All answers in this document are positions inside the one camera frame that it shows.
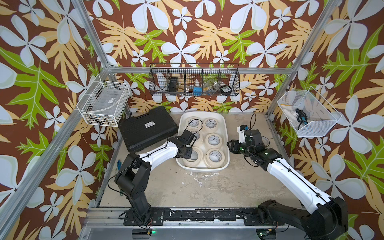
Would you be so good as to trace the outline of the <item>masking tape roll three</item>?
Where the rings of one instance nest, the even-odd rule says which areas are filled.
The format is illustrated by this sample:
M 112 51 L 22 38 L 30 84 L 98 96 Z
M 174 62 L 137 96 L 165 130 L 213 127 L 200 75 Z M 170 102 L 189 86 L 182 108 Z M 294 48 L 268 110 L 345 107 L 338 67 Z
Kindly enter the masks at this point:
M 193 131 L 194 136 L 196 137 L 196 144 L 200 143 L 203 140 L 202 135 L 198 131 Z

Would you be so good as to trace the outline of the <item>masking tape roll one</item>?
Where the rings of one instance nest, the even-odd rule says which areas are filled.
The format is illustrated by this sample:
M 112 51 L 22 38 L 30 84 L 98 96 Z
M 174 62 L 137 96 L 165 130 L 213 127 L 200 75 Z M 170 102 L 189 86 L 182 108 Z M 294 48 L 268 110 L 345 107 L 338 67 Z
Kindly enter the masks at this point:
M 200 148 L 192 147 L 191 157 L 189 159 L 182 159 L 183 164 L 186 167 L 195 168 L 203 159 L 203 152 Z

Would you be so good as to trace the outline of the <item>white plastic storage box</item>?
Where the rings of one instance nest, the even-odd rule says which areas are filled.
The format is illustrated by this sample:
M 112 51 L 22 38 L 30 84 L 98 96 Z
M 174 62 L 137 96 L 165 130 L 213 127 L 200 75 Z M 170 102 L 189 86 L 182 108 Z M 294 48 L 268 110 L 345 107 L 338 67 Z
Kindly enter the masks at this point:
M 179 132 L 188 130 L 195 135 L 190 159 L 177 158 L 178 165 L 191 172 L 214 173 L 230 163 L 227 147 L 228 131 L 225 118 L 211 112 L 189 112 L 181 116 Z

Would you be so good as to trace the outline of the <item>masking tape roll four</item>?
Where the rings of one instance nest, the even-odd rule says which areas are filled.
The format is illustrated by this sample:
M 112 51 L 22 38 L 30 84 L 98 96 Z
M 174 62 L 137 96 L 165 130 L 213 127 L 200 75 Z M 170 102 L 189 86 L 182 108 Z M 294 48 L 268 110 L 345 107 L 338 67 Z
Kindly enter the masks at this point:
M 217 135 L 215 133 L 211 133 L 205 137 L 205 145 L 207 148 L 220 149 L 222 144 L 223 144 L 223 139 L 220 135 Z

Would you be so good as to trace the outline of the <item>masking tape roll two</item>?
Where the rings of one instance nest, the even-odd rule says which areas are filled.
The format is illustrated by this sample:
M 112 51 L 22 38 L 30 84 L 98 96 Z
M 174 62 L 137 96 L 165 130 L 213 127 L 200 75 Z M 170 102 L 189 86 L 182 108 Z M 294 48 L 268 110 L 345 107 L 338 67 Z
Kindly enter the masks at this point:
M 220 168 L 225 162 L 225 154 L 219 149 L 211 149 L 205 155 L 205 164 L 209 168 Z

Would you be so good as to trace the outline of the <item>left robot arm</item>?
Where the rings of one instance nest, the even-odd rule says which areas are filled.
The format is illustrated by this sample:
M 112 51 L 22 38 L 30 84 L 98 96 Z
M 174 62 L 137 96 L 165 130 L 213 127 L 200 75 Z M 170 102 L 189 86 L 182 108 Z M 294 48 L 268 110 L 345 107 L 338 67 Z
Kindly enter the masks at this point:
M 115 184 L 128 198 L 133 220 L 144 225 L 150 222 L 152 207 L 147 201 L 145 190 L 151 171 L 173 158 L 190 159 L 196 136 L 185 130 L 181 136 L 171 137 L 160 147 L 144 154 L 130 153 L 115 176 Z

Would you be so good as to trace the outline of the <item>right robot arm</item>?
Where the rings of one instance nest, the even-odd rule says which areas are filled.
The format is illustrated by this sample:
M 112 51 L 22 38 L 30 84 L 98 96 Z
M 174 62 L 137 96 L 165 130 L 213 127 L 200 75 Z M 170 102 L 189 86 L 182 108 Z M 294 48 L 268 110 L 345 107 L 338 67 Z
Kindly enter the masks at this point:
M 299 174 L 276 150 L 266 148 L 259 130 L 246 125 L 237 128 L 238 140 L 227 142 L 231 153 L 251 161 L 278 179 L 302 203 L 288 207 L 268 200 L 258 206 L 261 224 L 284 223 L 306 233 L 309 240 L 335 240 L 349 229 L 348 207 L 340 197 L 333 198 Z

